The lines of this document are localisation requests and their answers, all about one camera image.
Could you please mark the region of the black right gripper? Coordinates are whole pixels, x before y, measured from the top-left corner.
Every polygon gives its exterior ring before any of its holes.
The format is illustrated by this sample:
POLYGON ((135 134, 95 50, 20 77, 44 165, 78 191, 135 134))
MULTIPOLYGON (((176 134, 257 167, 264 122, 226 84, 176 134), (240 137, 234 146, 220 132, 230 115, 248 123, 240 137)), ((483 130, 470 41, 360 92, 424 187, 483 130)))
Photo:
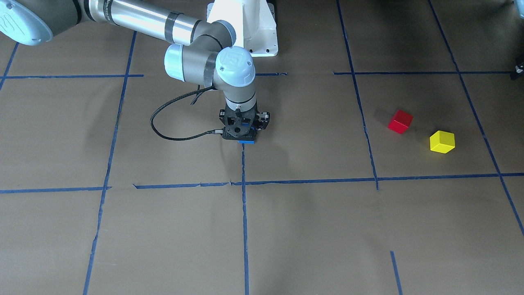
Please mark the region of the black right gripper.
POLYGON ((233 110, 229 106, 224 110, 224 131, 225 132, 249 132, 255 121, 257 114, 257 130, 266 129, 270 122, 270 113, 257 113, 256 108, 252 107, 247 111, 233 110))

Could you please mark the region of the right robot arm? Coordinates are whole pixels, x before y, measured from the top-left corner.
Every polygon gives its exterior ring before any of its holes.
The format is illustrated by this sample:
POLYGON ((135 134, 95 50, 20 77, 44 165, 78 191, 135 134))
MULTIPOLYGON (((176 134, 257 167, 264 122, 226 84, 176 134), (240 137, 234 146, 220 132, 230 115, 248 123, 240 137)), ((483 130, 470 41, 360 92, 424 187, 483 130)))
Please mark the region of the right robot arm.
POLYGON ((168 44, 170 77, 223 92, 221 130, 241 138, 265 129, 270 114, 257 108, 255 57, 278 52, 276 21, 265 0, 214 0, 203 18, 146 0, 2 0, 1 32, 40 45, 81 23, 126 28, 168 44))

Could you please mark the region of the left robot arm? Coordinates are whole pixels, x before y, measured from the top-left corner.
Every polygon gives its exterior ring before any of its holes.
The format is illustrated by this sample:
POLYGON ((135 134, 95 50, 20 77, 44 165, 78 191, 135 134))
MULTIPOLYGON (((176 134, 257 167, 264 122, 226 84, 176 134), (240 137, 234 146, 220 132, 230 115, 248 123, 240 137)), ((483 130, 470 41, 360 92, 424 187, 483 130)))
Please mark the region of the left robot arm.
POLYGON ((515 71, 510 74, 510 78, 512 81, 522 77, 524 74, 524 54, 518 56, 515 62, 515 71))

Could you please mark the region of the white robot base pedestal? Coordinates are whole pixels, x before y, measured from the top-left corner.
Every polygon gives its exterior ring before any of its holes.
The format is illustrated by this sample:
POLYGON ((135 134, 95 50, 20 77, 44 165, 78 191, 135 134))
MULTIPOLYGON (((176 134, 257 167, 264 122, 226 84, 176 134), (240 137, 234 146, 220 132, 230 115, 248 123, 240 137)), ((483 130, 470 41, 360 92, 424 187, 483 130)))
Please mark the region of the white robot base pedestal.
POLYGON ((274 57, 279 51, 274 11, 267 0, 215 0, 207 6, 206 20, 228 22, 235 31, 233 45, 251 56, 274 57))

